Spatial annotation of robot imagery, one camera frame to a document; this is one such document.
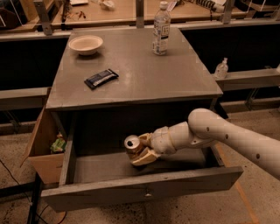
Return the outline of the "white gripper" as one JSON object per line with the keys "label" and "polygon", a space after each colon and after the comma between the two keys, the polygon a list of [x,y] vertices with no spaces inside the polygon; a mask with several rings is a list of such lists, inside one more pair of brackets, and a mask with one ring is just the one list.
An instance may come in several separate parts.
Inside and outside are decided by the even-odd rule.
{"label": "white gripper", "polygon": [[145,147],[131,159],[131,163],[134,166],[153,163],[159,158],[159,154],[169,155],[176,152],[172,144],[168,127],[156,129],[152,134],[144,133],[139,136],[139,139],[143,146],[148,147]]}

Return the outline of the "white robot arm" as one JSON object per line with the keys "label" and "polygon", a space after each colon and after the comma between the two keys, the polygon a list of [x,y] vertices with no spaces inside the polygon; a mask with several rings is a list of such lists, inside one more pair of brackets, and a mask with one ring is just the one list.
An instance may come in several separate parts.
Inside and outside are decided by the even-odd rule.
{"label": "white robot arm", "polygon": [[280,141],[236,126],[205,108],[193,110],[186,122],[164,126],[152,133],[128,136],[124,145],[134,166],[147,165],[179,150],[203,148],[222,142],[280,179]]}

